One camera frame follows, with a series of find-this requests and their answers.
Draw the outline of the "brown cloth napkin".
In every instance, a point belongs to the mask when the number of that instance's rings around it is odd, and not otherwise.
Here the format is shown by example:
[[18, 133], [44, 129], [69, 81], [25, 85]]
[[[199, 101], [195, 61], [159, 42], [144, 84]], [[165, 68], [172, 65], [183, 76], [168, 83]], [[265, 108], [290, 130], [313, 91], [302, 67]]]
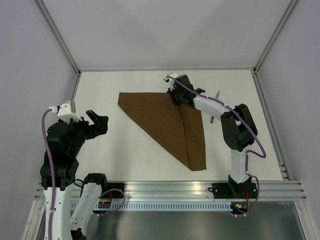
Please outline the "brown cloth napkin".
[[161, 147], [191, 171], [207, 169], [202, 114], [175, 106], [168, 93], [121, 92], [118, 106]]

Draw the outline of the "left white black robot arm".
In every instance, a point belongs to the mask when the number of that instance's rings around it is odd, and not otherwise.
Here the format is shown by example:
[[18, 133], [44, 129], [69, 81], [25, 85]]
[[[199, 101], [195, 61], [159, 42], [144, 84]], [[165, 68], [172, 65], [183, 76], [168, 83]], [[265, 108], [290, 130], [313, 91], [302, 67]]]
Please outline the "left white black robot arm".
[[41, 118], [45, 144], [44, 162], [40, 168], [45, 197], [44, 239], [85, 240], [96, 201], [108, 195], [109, 185], [104, 173], [89, 173], [84, 178], [78, 205], [71, 211], [72, 192], [79, 167], [77, 156], [85, 141], [107, 133], [109, 117], [87, 110], [92, 124], [83, 117], [70, 117], [67, 121], [59, 119], [46, 128], [46, 116], [52, 111], [52, 108], [46, 110]]

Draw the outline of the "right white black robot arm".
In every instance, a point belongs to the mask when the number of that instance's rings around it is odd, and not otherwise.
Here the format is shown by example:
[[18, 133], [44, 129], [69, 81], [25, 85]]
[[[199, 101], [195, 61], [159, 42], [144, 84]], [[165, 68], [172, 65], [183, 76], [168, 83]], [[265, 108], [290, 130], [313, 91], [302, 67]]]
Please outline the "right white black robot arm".
[[204, 112], [221, 123], [222, 136], [230, 148], [231, 170], [228, 184], [220, 193], [220, 198], [257, 198], [258, 186], [249, 174], [248, 152], [257, 142], [257, 128], [249, 108], [245, 104], [229, 106], [205, 94], [201, 88], [194, 89], [187, 75], [171, 73], [164, 77], [169, 84], [167, 93], [175, 106], [186, 105]]

